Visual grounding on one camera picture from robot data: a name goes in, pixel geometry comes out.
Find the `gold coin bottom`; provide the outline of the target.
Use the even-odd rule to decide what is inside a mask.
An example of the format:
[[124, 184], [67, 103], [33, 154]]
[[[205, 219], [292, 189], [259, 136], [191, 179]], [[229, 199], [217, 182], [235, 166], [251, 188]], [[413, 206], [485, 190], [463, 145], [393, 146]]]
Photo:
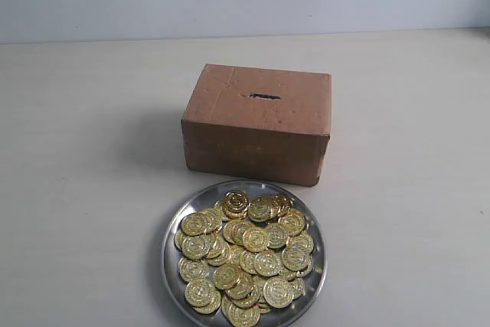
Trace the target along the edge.
[[260, 311], [258, 306], [242, 309], [232, 304], [229, 307], [227, 316], [232, 326], [253, 327], [259, 322]]

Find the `gold coin left upper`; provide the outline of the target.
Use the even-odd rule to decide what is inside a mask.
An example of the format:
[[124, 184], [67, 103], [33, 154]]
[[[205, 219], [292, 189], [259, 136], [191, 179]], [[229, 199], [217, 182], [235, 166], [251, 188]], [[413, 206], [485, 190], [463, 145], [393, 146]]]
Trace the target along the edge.
[[187, 236], [200, 236], [208, 233], [208, 218], [202, 213], [192, 213], [181, 221], [181, 231]]

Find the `gold coin lower left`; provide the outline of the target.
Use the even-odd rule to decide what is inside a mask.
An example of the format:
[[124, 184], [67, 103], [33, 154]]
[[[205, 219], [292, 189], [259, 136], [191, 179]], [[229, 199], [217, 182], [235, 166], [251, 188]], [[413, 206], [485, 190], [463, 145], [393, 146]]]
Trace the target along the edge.
[[208, 277], [209, 266], [205, 260], [190, 260], [182, 257], [178, 261], [178, 273], [186, 283], [190, 283], [194, 279]]

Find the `round steel plate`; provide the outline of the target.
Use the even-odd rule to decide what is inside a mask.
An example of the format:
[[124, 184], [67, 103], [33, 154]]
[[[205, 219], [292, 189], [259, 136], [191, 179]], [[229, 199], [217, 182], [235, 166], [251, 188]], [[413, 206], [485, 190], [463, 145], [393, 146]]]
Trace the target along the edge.
[[[224, 208], [224, 196], [229, 191], [244, 191], [250, 202], [259, 196], [273, 199], [273, 216], [264, 222], [253, 222], [247, 215], [247, 209], [233, 213]], [[305, 216], [303, 231], [290, 237], [278, 219], [290, 209], [301, 211]], [[213, 284], [214, 271], [225, 263], [241, 268], [238, 284], [226, 290], [218, 289], [210, 304], [193, 307], [185, 299], [186, 283], [178, 273], [178, 261], [185, 257], [181, 250], [182, 241], [188, 237], [181, 231], [181, 221], [192, 213], [202, 213], [208, 218], [208, 233], [211, 248], [205, 260], [209, 266], [208, 278]], [[279, 274], [271, 277], [259, 275], [253, 267], [257, 253], [248, 251], [243, 245], [243, 233], [251, 227], [261, 227], [269, 234], [269, 246], [265, 250], [281, 253], [293, 245], [307, 249], [312, 260], [303, 270], [291, 271], [284, 265]], [[327, 260], [325, 242], [318, 221], [309, 208], [287, 190], [261, 181], [226, 181], [205, 188], [192, 195], [175, 213], [162, 240], [161, 257], [162, 279], [175, 308], [187, 322], [199, 326], [232, 326], [227, 312], [234, 304], [242, 309], [258, 306], [259, 322], [255, 326], [288, 326], [299, 323], [317, 299], [325, 282]], [[265, 282], [272, 277], [281, 277], [292, 287], [293, 300], [286, 308], [270, 306], [263, 296]]]

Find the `gold coin top left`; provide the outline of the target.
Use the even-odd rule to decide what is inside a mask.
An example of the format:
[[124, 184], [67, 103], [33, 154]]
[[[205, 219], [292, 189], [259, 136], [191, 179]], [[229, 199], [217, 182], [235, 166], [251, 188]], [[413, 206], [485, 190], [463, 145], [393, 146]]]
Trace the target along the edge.
[[224, 208], [233, 213], [240, 213], [248, 209], [249, 198], [244, 191], [229, 191], [224, 196]]

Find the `gold coin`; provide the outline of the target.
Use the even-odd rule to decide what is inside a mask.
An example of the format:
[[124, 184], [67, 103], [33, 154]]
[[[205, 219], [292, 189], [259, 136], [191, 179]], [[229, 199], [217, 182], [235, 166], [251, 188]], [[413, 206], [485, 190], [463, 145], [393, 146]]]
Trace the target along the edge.
[[272, 277], [264, 284], [263, 296], [270, 306], [282, 309], [292, 303], [293, 291], [287, 280], [281, 277]]
[[247, 209], [247, 215], [253, 222], [270, 220], [273, 216], [273, 199], [270, 196], [254, 198]]
[[259, 322], [260, 311], [258, 306], [242, 309], [232, 304], [229, 307], [227, 316], [232, 326], [253, 327]]
[[270, 237], [261, 227], [251, 227], [243, 233], [242, 241], [248, 251], [258, 253], [269, 246]]
[[294, 237], [303, 231], [305, 216], [301, 211], [292, 208], [287, 214], [278, 219], [278, 223], [286, 229], [290, 237]]
[[264, 250], [257, 253], [253, 259], [255, 271], [264, 277], [276, 276], [283, 268], [280, 256], [271, 250]]
[[178, 261], [178, 273], [186, 283], [190, 283], [194, 279], [208, 277], [209, 266], [205, 260], [190, 260], [182, 257]]
[[191, 280], [185, 287], [185, 299], [193, 307], [204, 307], [214, 298], [216, 288], [206, 277]]
[[232, 263], [225, 263], [219, 266], [213, 274], [214, 285], [221, 290], [235, 287], [241, 275], [241, 268]]
[[283, 249], [281, 259], [288, 270], [300, 271], [310, 264], [312, 257], [304, 247], [293, 245]]
[[181, 250], [190, 260], [200, 260], [205, 257], [211, 248], [207, 235], [186, 237], [181, 243]]
[[181, 231], [187, 236], [200, 236], [208, 233], [208, 218], [202, 213], [192, 213], [181, 221]]
[[224, 196], [224, 208], [233, 213], [240, 213], [248, 209], [249, 198], [244, 191], [229, 191]]

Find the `gold coin front right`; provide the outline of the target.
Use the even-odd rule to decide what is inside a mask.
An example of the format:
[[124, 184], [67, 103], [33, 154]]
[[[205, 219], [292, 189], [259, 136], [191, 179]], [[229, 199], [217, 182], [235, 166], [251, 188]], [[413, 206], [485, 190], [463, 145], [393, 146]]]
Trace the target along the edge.
[[264, 284], [263, 296], [270, 306], [282, 309], [292, 303], [293, 291], [287, 280], [281, 277], [272, 277]]

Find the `gold coin right upper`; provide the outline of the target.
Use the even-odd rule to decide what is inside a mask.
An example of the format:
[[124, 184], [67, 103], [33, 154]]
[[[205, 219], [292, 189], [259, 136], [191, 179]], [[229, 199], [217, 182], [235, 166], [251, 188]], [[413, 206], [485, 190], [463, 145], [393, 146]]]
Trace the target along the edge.
[[294, 237], [303, 231], [305, 216], [301, 211], [292, 208], [287, 214], [278, 219], [278, 223], [286, 229], [290, 237]]

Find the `gold coin right middle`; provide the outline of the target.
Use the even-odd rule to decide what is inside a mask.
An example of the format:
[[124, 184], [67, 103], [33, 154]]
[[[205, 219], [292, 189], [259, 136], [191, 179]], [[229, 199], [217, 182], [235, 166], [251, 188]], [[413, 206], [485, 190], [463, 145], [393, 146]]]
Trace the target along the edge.
[[281, 259], [288, 270], [300, 271], [310, 264], [312, 257], [304, 247], [293, 245], [283, 249]]

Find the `gold coin left middle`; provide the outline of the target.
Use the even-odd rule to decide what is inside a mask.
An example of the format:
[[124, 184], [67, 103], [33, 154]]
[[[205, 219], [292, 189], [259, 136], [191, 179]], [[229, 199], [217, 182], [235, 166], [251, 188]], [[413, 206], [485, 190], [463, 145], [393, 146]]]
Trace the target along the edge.
[[186, 237], [181, 243], [181, 250], [190, 260], [200, 260], [205, 257], [211, 248], [207, 235]]

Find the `brown cardboard slotted box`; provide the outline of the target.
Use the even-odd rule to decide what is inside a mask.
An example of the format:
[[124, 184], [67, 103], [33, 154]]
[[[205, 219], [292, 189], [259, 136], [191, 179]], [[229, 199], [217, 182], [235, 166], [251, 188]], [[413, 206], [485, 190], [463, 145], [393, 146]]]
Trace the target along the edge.
[[181, 118], [190, 170], [312, 187], [331, 136], [330, 74], [206, 64]]

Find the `gold coin front left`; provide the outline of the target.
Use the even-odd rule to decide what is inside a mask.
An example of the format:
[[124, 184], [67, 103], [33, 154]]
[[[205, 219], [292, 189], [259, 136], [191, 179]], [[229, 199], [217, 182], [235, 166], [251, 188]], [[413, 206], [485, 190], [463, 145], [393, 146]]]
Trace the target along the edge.
[[185, 287], [185, 299], [193, 307], [204, 307], [214, 298], [216, 288], [206, 277], [191, 280]]

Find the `gold coin top centre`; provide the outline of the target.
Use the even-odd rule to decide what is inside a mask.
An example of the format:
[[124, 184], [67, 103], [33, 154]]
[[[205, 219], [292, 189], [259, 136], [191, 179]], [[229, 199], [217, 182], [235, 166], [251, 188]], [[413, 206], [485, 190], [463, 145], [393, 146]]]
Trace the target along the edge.
[[270, 220], [273, 216], [273, 199], [270, 196], [254, 198], [247, 209], [247, 215], [253, 222]]

